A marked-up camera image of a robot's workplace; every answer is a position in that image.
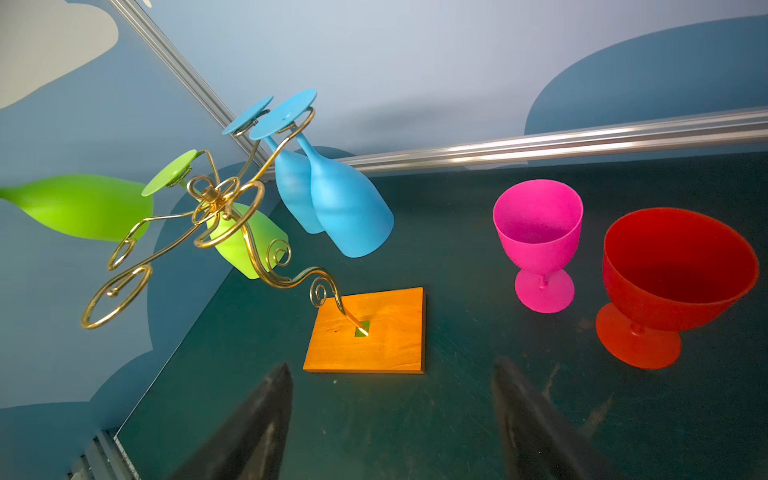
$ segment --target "dark green tabletop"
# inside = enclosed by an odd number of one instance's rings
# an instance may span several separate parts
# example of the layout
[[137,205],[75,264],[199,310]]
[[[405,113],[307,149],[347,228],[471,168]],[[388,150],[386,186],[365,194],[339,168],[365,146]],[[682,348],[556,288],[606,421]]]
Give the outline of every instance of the dark green tabletop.
[[[279,362],[295,381],[283,480],[505,478],[490,375],[510,356],[553,405],[630,478],[768,475],[765,280],[716,321],[682,333],[667,369],[623,364],[594,318],[609,300],[602,240],[621,215],[681,207],[729,224],[768,250],[768,155],[530,167],[373,179],[395,214],[392,236],[361,259],[309,235],[282,205],[286,271],[325,266],[343,294],[423,286],[426,374],[302,370],[316,310],[307,286],[273,290],[233,270],[119,434],[143,480],[164,478]],[[515,296],[518,268],[493,226],[511,185],[551,178],[584,201],[581,242],[565,267],[574,302],[552,315]]]

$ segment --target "dark blue shape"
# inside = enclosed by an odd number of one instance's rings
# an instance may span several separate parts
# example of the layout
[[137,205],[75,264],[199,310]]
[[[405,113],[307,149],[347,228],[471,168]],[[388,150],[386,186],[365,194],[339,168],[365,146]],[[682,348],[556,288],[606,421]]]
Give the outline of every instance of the dark blue shape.
[[768,15],[671,28],[576,62],[528,113],[525,134],[768,105]]

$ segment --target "orange wooden block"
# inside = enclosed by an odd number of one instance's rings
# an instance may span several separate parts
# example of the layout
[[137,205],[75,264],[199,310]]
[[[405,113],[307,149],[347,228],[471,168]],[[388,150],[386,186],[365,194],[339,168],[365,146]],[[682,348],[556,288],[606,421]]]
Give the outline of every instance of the orange wooden block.
[[355,336],[355,326],[329,298],[318,310],[307,372],[424,373],[424,289],[342,297],[344,308],[370,322],[369,336]]

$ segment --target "metal frame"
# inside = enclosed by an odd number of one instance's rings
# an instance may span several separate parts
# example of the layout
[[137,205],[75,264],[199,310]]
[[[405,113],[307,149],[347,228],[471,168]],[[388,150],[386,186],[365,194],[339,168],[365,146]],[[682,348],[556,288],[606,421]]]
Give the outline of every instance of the metal frame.
[[[227,106],[134,0],[109,1],[220,124],[227,125],[234,119]],[[236,137],[235,141],[246,151],[253,146],[246,135]],[[372,174],[758,142],[768,142],[768,108],[348,157],[340,161]],[[258,150],[254,160],[263,165],[268,157]],[[267,171],[265,179],[270,174],[273,174],[273,169]]]

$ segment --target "pink goblet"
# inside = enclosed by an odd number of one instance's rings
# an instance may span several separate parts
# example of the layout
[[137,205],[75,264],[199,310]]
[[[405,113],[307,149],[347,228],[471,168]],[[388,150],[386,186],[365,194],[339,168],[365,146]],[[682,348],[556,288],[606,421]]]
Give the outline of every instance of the pink goblet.
[[555,313],[574,299],[563,270],[578,247],[584,205],[576,191],[554,180],[529,180],[496,200],[493,223],[507,256],[522,270],[515,292],[529,309]]

